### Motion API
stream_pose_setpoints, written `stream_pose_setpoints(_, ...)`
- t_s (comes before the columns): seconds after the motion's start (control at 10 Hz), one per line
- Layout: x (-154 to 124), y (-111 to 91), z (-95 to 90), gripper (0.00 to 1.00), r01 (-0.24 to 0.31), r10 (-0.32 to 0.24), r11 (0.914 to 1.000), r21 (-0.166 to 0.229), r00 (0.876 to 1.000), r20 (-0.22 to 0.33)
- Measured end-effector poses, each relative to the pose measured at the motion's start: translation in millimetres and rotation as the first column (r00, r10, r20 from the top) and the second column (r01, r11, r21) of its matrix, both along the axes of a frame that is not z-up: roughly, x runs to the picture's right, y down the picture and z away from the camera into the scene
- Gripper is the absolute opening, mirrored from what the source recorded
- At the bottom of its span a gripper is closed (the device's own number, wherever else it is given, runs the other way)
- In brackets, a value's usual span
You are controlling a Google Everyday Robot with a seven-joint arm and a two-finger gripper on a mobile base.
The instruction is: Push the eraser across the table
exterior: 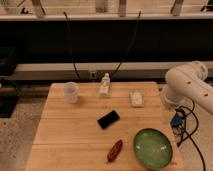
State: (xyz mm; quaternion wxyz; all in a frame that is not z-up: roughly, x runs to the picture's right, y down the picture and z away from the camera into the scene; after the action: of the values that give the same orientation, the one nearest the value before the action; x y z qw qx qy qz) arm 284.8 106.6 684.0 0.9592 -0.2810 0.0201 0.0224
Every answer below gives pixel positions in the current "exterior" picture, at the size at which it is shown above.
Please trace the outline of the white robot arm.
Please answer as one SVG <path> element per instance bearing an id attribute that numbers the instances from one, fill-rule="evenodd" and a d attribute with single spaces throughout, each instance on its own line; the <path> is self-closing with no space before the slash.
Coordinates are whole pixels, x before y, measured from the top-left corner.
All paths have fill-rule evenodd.
<path id="1" fill-rule="evenodd" d="M 192 61 L 171 68 L 165 74 L 161 100 L 166 107 L 178 107 L 189 98 L 213 115 L 213 87 L 205 82 L 208 68 Z"/>

